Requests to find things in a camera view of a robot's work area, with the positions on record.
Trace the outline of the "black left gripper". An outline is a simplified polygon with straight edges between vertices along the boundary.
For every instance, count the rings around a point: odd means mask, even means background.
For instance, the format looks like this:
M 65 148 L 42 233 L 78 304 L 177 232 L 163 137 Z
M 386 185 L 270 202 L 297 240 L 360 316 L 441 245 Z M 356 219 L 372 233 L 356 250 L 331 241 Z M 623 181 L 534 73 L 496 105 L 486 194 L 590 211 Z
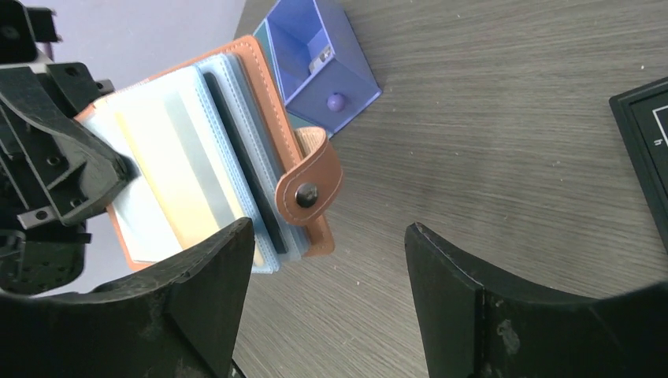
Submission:
M 122 156 L 83 126 L 112 84 L 39 50 L 58 40 L 52 10 L 2 2 L 1 289 L 17 295 L 80 276 L 87 220 L 129 181 Z

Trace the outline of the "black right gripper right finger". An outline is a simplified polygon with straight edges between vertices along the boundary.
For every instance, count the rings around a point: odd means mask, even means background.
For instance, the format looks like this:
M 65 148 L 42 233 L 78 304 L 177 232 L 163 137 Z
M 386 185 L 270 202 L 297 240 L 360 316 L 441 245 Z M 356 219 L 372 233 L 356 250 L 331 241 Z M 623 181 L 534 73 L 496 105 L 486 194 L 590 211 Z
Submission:
M 431 377 L 664 377 L 667 285 L 589 298 L 533 283 L 407 227 Z

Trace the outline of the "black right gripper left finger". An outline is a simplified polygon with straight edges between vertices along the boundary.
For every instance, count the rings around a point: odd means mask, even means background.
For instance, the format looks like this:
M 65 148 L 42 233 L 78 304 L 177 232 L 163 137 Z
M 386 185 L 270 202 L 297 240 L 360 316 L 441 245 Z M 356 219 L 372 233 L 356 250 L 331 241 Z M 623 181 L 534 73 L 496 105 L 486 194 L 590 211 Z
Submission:
M 2 295 L 2 376 L 230 376 L 254 247 L 242 218 L 88 293 Z

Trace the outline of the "yellow VIP card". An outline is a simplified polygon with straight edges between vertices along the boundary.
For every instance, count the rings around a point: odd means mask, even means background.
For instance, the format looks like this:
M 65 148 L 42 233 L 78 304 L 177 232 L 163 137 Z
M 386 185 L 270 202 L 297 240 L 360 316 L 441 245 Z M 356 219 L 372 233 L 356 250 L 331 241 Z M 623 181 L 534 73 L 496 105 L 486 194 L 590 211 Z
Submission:
M 178 95 L 118 106 L 116 121 L 177 241 L 188 248 L 245 217 L 212 144 Z

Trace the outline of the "orange leather card holder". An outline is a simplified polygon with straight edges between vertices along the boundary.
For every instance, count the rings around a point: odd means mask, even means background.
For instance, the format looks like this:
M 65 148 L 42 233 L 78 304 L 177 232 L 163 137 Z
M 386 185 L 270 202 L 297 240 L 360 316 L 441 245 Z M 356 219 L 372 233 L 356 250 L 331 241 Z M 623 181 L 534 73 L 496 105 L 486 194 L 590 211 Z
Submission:
M 217 78 L 233 120 L 271 205 L 286 249 L 273 247 L 204 73 Z M 212 144 L 234 190 L 252 220 L 255 273 L 276 272 L 284 261 L 330 254 L 335 241 L 325 211 L 343 184 L 343 170 L 328 133 L 319 126 L 293 128 L 258 39 L 245 35 L 200 57 L 93 101 L 83 126 L 128 162 L 131 181 L 108 206 L 128 266 L 145 269 L 187 248 L 181 247 L 113 114 L 141 99 L 180 96 L 200 139 Z

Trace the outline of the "black VIP card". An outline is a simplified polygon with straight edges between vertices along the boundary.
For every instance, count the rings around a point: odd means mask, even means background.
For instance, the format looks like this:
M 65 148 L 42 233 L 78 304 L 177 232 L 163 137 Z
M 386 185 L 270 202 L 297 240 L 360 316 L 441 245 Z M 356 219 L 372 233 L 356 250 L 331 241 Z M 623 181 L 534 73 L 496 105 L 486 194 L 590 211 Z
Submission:
M 272 240 L 273 247 L 279 255 L 285 255 L 288 250 L 286 249 L 286 244 L 280 231 L 280 226 L 275 215 L 273 214 L 269 200 L 267 199 L 265 192 L 262 189 L 258 174 L 254 170 L 251 156 L 247 152 L 247 148 L 245 147 L 245 144 L 241 138 L 241 134 L 239 133 L 239 129 L 237 128 L 238 123 L 233 120 L 231 110 L 225 101 L 217 78 L 211 72 L 204 73 L 203 76 L 206 81 L 206 86 L 212 95 L 217 111 L 221 116 L 221 120 L 225 126 L 225 130 L 227 132 L 228 138 L 230 139 L 230 143 L 232 144 L 232 148 L 236 152 L 239 165 L 253 195 L 254 202 L 258 207 L 260 215 L 262 216 L 269 237 Z

